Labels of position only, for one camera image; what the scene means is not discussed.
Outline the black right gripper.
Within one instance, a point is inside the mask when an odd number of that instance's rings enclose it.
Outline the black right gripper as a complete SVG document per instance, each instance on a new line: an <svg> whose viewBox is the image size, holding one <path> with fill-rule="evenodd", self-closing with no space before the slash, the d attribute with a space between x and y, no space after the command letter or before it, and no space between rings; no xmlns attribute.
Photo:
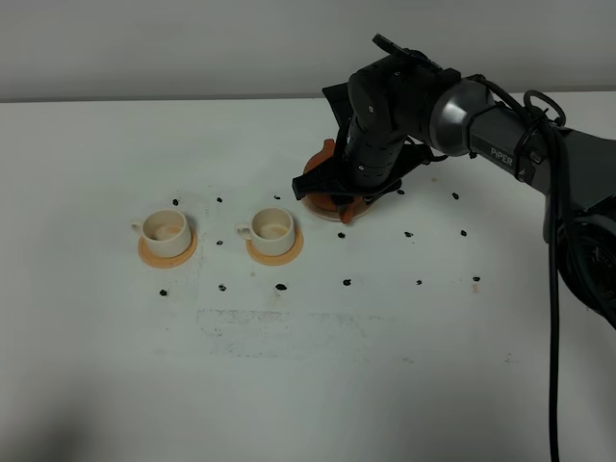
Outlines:
<svg viewBox="0 0 616 462"><path fill-rule="evenodd" d="M292 189L297 200L308 194L333 194L331 200L336 210L348 212L359 203L375 202L395 190L412 169L432 162L433 152L428 145L416 144L400 131L376 132L366 128L355 115L348 123L340 158L342 180L338 162L328 158L294 178Z"/></svg>

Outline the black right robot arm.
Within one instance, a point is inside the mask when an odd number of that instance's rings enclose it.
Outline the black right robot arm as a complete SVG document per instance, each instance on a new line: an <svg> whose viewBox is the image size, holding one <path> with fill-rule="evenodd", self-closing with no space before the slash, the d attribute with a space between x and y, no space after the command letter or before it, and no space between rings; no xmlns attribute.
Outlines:
<svg viewBox="0 0 616 462"><path fill-rule="evenodd" d="M297 199L351 220L422 165L482 157L545 196L552 277L615 319L615 143L571 129L545 94L516 100L476 74L462 76L378 35L384 57L323 93L335 140L293 180Z"/></svg>

